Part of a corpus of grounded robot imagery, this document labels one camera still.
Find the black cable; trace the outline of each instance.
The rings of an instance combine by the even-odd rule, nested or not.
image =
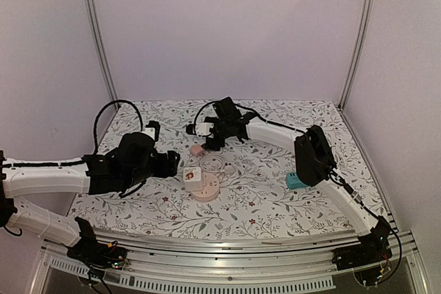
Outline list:
[[[332,178],[331,174],[329,174],[329,178],[336,183],[338,186],[344,186],[344,184],[339,183],[337,180],[335,180],[334,178]]]
[[[98,294],[104,294],[104,293],[98,291],[98,290],[95,288],[95,285],[92,285],[92,276],[91,276],[91,272],[88,272],[88,276],[89,276],[89,287],[90,287],[91,289],[93,289],[93,291],[94,291],[95,293],[98,293]]]
[[[133,109],[135,109],[136,114],[138,115],[139,123],[141,125],[141,131],[143,131],[143,129],[144,129],[143,118],[141,116],[141,113],[140,113],[138,107],[132,101],[123,100],[123,99],[110,101],[108,104],[104,105],[103,108],[101,108],[101,110],[99,111],[98,115],[96,115],[96,118],[95,118],[95,122],[94,122],[94,144],[95,144],[94,155],[98,153],[98,135],[96,133],[96,127],[98,125],[99,118],[101,117],[103,112],[109,106],[114,105],[115,103],[127,103],[128,105],[131,105],[133,107]]]
[[[314,160],[317,162],[317,163],[319,163],[320,165],[322,165],[323,167],[325,167],[325,168],[328,168],[328,169],[330,169],[330,170],[332,170],[334,167],[332,167],[331,165],[327,165],[326,163],[323,163],[322,161],[320,161],[319,159],[317,159],[317,158],[314,158]]]
[[[23,231],[22,231],[21,229],[19,229],[20,232],[18,232],[18,233],[14,233],[14,232],[12,232],[11,230],[9,230],[9,229],[6,227],[6,225],[4,225],[3,228],[5,229],[6,232],[8,232],[10,235],[13,235],[14,237],[21,237],[21,235],[23,234]]]
[[[122,194],[122,193],[120,193],[119,194],[119,197],[121,198],[121,199],[124,199],[126,196],[130,196],[130,195],[132,195],[133,193],[136,193],[137,191],[139,191],[140,189],[141,189],[141,187],[142,186],[144,186],[144,184],[146,183],[147,181],[146,180],[143,180],[135,189],[133,189],[133,190],[131,190],[129,193],[124,193],[124,194]]]
[[[196,113],[196,116],[194,117],[194,120],[193,120],[193,130],[194,130],[194,134],[195,135],[197,135],[196,134],[196,121],[198,120],[198,117],[199,117],[199,115],[201,115],[201,112],[205,109],[205,108],[207,108],[208,106],[210,106],[210,105],[213,105],[214,103],[217,103],[218,101],[210,101],[209,103],[206,103],[204,106],[202,106],[199,110],[198,110],[198,112]],[[208,136],[211,136],[212,134],[208,134],[208,135],[205,135],[205,136],[199,136],[199,137],[208,137]]]
[[[33,162],[21,162],[21,163],[8,163],[6,165],[3,165],[3,168],[39,168],[39,167],[72,167],[74,165],[82,165],[85,161],[78,160],[78,161],[72,161],[72,162],[40,162],[40,163],[33,163]]]
[[[93,273],[95,276],[98,277],[98,279],[101,281],[101,283],[103,284],[104,288],[107,290],[108,294],[112,294],[112,291],[110,290],[110,287],[106,284],[106,282],[104,281],[103,277],[101,277],[98,273],[95,272],[95,270],[93,268],[91,268],[90,266],[88,266],[89,268],[89,281],[92,281],[92,276],[90,275],[91,273]],[[98,294],[103,294],[102,292],[98,291],[94,286],[90,286],[95,293]]]
[[[377,220],[380,220],[380,218],[378,217],[378,215],[374,214],[374,213],[373,213],[369,208],[367,208],[364,204],[362,204],[362,206],[363,206],[363,209],[364,209],[365,211],[367,211],[368,213],[370,213],[372,217],[376,218]]]
[[[262,117],[262,116],[261,116],[256,110],[254,110],[254,109],[252,109],[252,108],[249,108],[249,107],[245,107],[245,106],[239,105],[238,103],[235,103],[235,105],[236,105],[237,107],[239,107],[239,108],[242,108],[242,109],[245,109],[245,110],[249,110],[249,111],[255,113],[255,115],[257,115],[257,117],[258,117],[260,120],[262,120],[262,121],[264,121],[264,122],[266,122],[266,123],[269,123],[269,124],[275,125],[275,126],[277,126],[277,127],[284,127],[285,129],[290,129],[290,130],[293,130],[293,131],[295,131],[295,132],[300,132],[301,134],[305,134],[305,133],[306,133],[305,131],[303,131],[303,130],[301,130],[301,129],[296,129],[295,127],[290,127],[289,125],[285,125],[285,124],[282,124],[282,123],[277,123],[277,122],[274,122],[274,121],[272,121],[272,120],[267,120],[266,118],[263,118],[263,117]]]
[[[402,244],[401,244],[401,240],[400,240],[400,237],[398,237],[398,234],[397,234],[393,229],[391,229],[391,232],[392,232],[392,234],[395,236],[395,238],[397,238],[397,241],[398,241],[398,247],[400,248],[400,257],[398,258],[398,263],[397,263],[397,265],[395,266],[395,269],[392,271],[391,274],[389,274],[388,278],[386,278],[386,279],[381,279],[381,280],[378,282],[378,284],[382,284],[382,283],[386,282],[387,280],[391,279],[391,277],[393,276],[393,274],[394,274],[395,272],[397,272],[397,270],[398,270],[398,268],[400,267],[400,264],[401,264],[401,260],[402,260]]]

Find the metal pole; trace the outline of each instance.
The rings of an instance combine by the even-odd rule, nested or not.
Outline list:
[[[110,100],[115,101],[118,99],[116,94],[115,85],[110,74],[110,67],[105,55],[105,49],[103,44],[103,37],[101,36],[101,31],[99,28],[98,17],[96,15],[96,8],[94,0],[84,0],[85,7],[88,12],[88,18],[90,23],[90,29],[92,31],[92,36],[94,39],[96,55],[98,56],[99,64],[101,67],[101,73],[103,74],[103,79],[107,92],[109,94]]]
[[[345,110],[347,101],[349,100],[349,95],[351,94],[351,89],[356,76],[358,63],[360,62],[363,43],[365,42],[366,31],[369,25],[369,17],[371,15],[372,3],[373,0],[364,0],[363,2],[363,9],[361,14],[360,26],[358,27],[356,44],[353,48],[351,64],[349,66],[345,85],[343,86],[343,91],[340,96],[340,101],[338,103],[338,109],[342,112]]]

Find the white cube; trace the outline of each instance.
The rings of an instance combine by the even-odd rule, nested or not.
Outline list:
[[[203,179],[200,167],[184,168],[183,180],[187,192],[202,191]]]

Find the vent grille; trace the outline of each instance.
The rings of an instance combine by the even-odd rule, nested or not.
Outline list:
[[[87,277],[88,268],[80,262],[64,260],[52,256],[50,266],[54,269],[64,271],[80,277]],[[106,282],[125,288],[136,288],[140,291],[150,293],[175,293],[175,294],[291,294],[291,293],[315,293],[335,288],[331,276],[320,277],[312,280],[297,282],[286,282],[282,284],[268,285],[200,285],[200,284],[177,284],[166,281],[147,279],[145,277],[133,276],[124,271],[118,271],[120,277],[117,282],[107,280]]]

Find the white wall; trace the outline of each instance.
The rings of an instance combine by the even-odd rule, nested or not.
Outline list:
[[[441,288],[441,0],[375,0],[347,113]]]
[[[93,150],[93,120],[109,100],[83,0],[0,0],[0,68],[6,157],[57,160]],[[62,194],[33,200],[57,212],[72,201]],[[0,292],[25,293],[41,240],[0,229],[0,243]]]
[[[123,98],[337,101],[362,0],[96,0],[96,6]]]

